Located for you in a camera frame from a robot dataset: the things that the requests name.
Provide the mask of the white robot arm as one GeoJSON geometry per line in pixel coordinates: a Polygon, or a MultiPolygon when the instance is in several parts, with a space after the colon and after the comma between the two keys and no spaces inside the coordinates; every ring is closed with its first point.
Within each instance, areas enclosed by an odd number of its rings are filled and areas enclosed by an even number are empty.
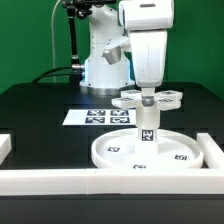
{"type": "Polygon", "coordinates": [[[159,86],[174,0],[122,0],[116,10],[100,4],[91,11],[90,55],[81,86],[97,94],[114,94],[131,85],[159,86]]]}

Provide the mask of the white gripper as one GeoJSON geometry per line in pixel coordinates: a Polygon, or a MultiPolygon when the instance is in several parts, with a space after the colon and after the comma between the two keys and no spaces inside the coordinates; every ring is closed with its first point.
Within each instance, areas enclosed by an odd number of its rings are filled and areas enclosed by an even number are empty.
{"type": "Polygon", "coordinates": [[[161,85],[164,76],[167,32],[130,32],[129,38],[135,81],[142,88],[142,105],[151,107],[154,105],[154,87],[161,85]]]}

